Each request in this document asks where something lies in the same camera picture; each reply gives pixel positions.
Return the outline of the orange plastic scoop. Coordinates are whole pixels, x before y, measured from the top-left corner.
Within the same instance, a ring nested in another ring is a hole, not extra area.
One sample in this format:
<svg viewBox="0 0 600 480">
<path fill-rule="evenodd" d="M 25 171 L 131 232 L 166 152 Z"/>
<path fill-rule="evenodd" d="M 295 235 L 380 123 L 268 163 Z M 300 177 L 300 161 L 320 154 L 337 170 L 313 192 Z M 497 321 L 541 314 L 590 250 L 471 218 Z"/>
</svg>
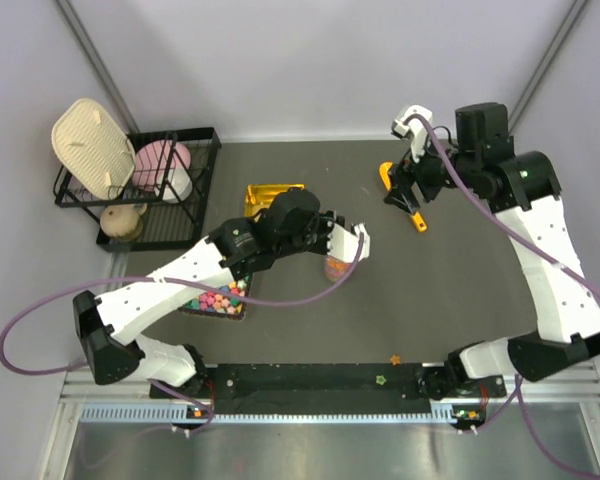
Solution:
<svg viewBox="0 0 600 480">
<path fill-rule="evenodd" d="M 391 166 L 391 162 L 384 162 L 379 166 L 379 175 L 387 191 L 390 191 L 391 188 L 391 180 L 389 178 L 389 170 Z M 420 213 L 410 214 L 410 219 L 415 229 L 419 233 L 424 233 L 428 229 L 428 226 Z"/>
</svg>

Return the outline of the green tin translucent star candies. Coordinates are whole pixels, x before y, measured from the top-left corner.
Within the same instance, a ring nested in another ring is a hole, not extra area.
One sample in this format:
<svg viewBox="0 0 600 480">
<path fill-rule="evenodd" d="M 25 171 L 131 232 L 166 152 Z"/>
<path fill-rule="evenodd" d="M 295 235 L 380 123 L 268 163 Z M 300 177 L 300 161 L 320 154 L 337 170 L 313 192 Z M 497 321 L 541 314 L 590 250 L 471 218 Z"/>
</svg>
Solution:
<svg viewBox="0 0 600 480">
<path fill-rule="evenodd" d="M 304 184 L 249 184 L 246 187 L 244 215 L 252 217 L 268 208 L 274 198 L 290 189 L 304 189 Z"/>
</svg>

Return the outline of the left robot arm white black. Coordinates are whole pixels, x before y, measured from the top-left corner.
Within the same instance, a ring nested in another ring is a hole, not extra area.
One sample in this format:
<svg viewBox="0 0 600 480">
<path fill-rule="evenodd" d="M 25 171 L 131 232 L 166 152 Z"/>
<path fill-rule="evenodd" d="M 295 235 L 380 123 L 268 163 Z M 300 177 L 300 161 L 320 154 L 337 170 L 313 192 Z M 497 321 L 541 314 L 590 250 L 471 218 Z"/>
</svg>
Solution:
<svg viewBox="0 0 600 480">
<path fill-rule="evenodd" d="M 324 211 L 306 189 L 291 188 L 251 216 L 231 218 L 190 250 L 145 277 L 73 300 L 76 333 L 98 385 L 136 377 L 199 388 L 207 369 L 190 345 L 151 339 L 145 330 L 204 292 L 219 289 L 300 253 L 350 263 L 366 253 L 365 234 Z"/>
</svg>

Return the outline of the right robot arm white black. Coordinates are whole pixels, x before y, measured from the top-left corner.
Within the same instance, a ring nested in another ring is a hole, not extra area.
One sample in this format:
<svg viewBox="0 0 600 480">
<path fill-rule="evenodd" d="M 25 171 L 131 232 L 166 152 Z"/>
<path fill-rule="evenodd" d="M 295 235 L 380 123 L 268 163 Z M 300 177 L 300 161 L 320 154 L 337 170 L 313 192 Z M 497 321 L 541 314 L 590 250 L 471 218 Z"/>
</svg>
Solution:
<svg viewBox="0 0 600 480">
<path fill-rule="evenodd" d="M 407 142 L 385 168 L 385 203 L 417 217 L 445 188 L 465 194 L 511 241 L 537 315 L 529 333 L 481 341 L 448 354 L 421 381 L 437 399 L 483 378 L 518 375 L 537 382 L 600 355 L 600 291 L 588 283 L 571 241 L 561 185 L 549 158 L 518 154 L 505 105 L 487 102 L 455 112 L 455 138 L 441 142 L 433 115 L 407 106 L 391 133 Z"/>
</svg>

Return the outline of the clear plastic cup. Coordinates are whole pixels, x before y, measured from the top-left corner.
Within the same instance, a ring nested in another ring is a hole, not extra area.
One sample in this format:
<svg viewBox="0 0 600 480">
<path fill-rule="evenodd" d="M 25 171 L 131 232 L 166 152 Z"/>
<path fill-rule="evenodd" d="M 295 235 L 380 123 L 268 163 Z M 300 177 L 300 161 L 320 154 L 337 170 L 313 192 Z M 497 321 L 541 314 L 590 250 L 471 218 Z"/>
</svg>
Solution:
<svg viewBox="0 0 600 480">
<path fill-rule="evenodd" d="M 324 262 L 324 275 L 332 283 L 340 281 L 342 278 L 348 278 L 351 275 L 352 262 L 346 262 L 335 258 L 333 256 L 327 256 Z"/>
</svg>

